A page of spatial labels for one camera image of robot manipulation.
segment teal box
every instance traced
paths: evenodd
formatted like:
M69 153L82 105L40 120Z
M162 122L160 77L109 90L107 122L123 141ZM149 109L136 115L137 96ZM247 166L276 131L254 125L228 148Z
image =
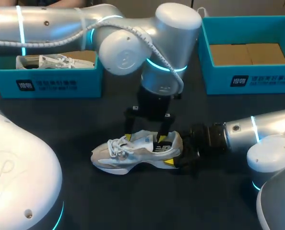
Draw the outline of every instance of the teal box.
M285 65L215 66L210 45L278 43L285 56L285 16L208 17L198 53L207 94L285 93Z
M0 57L2 98L98 98L103 66L94 69L15 69L16 57Z

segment gray sneaker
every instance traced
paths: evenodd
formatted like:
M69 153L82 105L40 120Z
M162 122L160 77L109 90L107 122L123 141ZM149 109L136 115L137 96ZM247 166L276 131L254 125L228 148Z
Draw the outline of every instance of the gray sneaker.
M132 134L131 141L123 136L108 140L92 151L91 161L95 167L111 174L127 174L139 163L149 163L160 169L175 169L164 161L180 155L183 142L174 131L158 143L156 132L141 130Z

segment white sneaker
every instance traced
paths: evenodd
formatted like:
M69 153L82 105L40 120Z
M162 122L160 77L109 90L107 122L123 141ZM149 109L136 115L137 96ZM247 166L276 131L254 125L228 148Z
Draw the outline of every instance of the white sneaker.
M95 64L91 61L73 59L62 54L16 58L16 69L93 69L94 67Z
M171 132L158 143L156 132L141 130L132 134L131 141L123 136L108 140L92 151L93 165L107 173L124 175L139 163L149 163L157 168L172 169L164 161L180 155L183 142L178 132Z

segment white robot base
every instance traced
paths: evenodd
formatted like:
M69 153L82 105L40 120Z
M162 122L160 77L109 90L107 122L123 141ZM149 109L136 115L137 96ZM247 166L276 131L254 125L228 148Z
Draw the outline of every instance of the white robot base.
M61 185L53 150L0 112L0 230L57 230Z

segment white shoelace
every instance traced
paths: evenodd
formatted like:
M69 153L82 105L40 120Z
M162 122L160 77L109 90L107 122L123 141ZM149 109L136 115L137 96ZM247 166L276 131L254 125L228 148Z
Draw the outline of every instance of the white shoelace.
M133 154L133 152L126 150L122 145L128 145L133 147L133 143L126 140L126 136L121 137L120 139L108 140L108 151L112 158L119 158L119 156L125 156L126 154Z
M75 67L74 60L71 57L66 57L63 55L60 55L61 58L57 58L58 64L56 64L56 67L58 68L69 68L71 69L72 67Z

